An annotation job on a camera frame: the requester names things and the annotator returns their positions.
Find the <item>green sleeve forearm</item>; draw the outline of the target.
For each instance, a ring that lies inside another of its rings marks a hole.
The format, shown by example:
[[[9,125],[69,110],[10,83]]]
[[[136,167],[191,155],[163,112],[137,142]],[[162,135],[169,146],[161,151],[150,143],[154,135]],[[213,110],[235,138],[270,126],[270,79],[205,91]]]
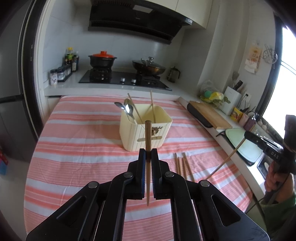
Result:
[[[295,240],[295,191],[284,202],[260,205],[270,240]]]

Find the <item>right hand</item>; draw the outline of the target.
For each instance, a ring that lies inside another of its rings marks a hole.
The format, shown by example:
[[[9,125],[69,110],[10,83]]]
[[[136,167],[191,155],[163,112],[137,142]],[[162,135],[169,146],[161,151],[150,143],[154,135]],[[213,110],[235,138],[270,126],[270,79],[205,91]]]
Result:
[[[273,161],[268,168],[264,186],[267,192],[275,191],[278,188],[277,183],[282,184],[278,190],[275,201],[282,203],[292,197],[295,190],[295,181],[293,174],[277,173],[275,171],[276,162]]]

